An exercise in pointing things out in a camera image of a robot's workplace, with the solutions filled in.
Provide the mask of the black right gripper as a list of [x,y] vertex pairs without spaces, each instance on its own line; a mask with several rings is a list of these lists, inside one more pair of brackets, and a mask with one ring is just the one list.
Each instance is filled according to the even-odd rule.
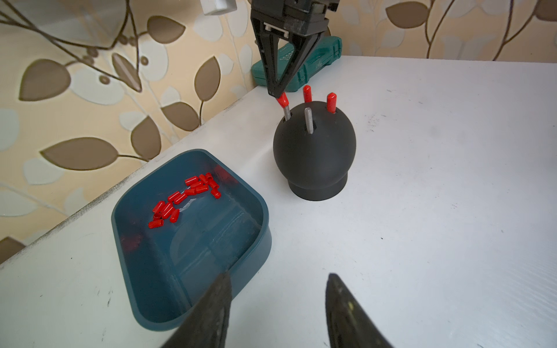
[[[280,97],[309,58],[326,31],[326,13],[336,12],[336,1],[251,1],[251,20],[265,72],[268,93]],[[278,73],[278,41],[294,48],[282,74]]]

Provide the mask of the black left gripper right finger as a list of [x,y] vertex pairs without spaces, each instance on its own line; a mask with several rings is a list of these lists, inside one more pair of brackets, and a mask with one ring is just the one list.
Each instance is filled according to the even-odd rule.
[[335,273],[326,284],[325,307],[330,347],[393,348]]

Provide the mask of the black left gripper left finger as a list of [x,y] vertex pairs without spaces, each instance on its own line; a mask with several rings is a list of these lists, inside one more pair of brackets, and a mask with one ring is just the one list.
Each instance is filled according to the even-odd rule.
[[221,273],[162,347],[225,347],[232,302],[232,282]]

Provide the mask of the red screw protection sleeve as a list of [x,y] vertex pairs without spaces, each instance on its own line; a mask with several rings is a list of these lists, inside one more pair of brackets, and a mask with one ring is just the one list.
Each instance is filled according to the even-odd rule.
[[313,101],[312,88],[309,85],[303,87],[303,99],[304,103],[310,103]]

